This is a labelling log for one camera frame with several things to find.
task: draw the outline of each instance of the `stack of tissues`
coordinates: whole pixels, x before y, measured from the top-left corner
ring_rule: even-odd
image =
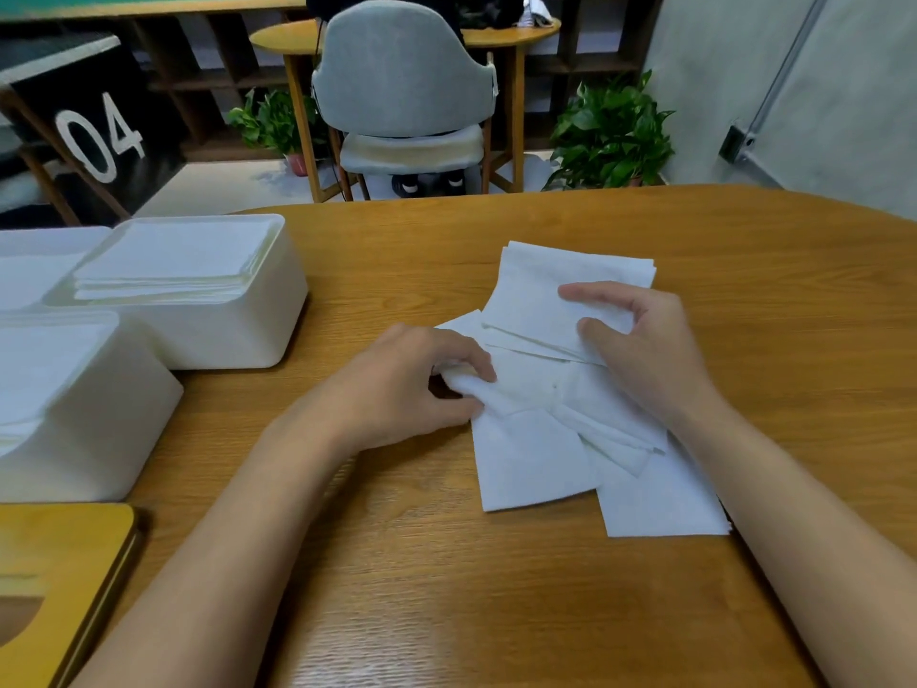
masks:
[[[497,381],[467,365],[442,369],[453,391],[485,409],[472,423],[484,511],[598,493],[609,536],[725,535],[713,488],[659,420],[621,392],[577,322],[598,318],[622,333],[624,309],[557,296],[568,282],[650,287],[651,259],[574,253],[511,241],[483,310],[441,328],[488,350]]]
[[[279,227],[218,220],[131,222],[76,269],[75,298],[223,301],[245,291]]]

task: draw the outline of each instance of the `chair seat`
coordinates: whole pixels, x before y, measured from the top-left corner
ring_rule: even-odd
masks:
[[[484,157],[480,126],[431,137],[367,137],[349,133],[341,146],[344,171],[361,174],[452,172]]]

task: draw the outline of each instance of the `potted plant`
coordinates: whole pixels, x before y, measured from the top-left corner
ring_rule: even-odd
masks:
[[[327,156],[328,128],[325,121],[315,110],[315,100],[311,96],[305,97],[304,103],[315,156]],[[245,95],[245,105],[229,112],[229,125],[238,129],[248,147],[280,152],[294,174],[306,175],[289,91],[272,89],[264,94],[256,106],[255,90],[252,89]]]
[[[579,84],[576,99],[557,119],[551,159],[560,168],[547,185],[565,188],[620,188],[656,185],[675,150],[662,124],[674,111],[659,111],[647,91],[652,71],[635,86],[618,79],[601,86]]]

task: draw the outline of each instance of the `gray chair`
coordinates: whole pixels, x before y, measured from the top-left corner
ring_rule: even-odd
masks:
[[[439,14],[395,0],[350,7],[325,33],[312,93],[328,126],[347,133],[338,160],[345,172],[442,173],[480,163],[487,193],[497,97],[490,54],[478,64]],[[362,178],[361,187],[369,199]]]

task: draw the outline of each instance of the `tissue box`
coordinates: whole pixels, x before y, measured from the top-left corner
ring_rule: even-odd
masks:
[[[39,303],[111,233],[107,226],[0,231],[0,311]]]
[[[181,384],[116,313],[7,314],[0,333],[6,334],[6,362],[16,361],[17,344],[35,338],[49,347],[86,347],[73,367],[60,357],[54,365],[52,352],[44,354],[48,361],[37,358],[42,376],[55,377],[46,383],[50,391],[34,389],[38,381],[29,377],[38,372],[4,369],[0,502],[124,498],[178,404]],[[24,415],[11,425],[17,412]]]
[[[277,229],[261,263],[238,297],[228,301],[155,301],[141,297],[83,301],[75,298],[75,281],[68,275],[42,303],[53,309],[104,308],[118,312],[136,327],[169,369],[270,367],[283,357],[308,293],[303,267],[280,215],[128,220],[117,226],[87,259],[107,250],[133,224],[193,224],[227,218],[272,223]]]

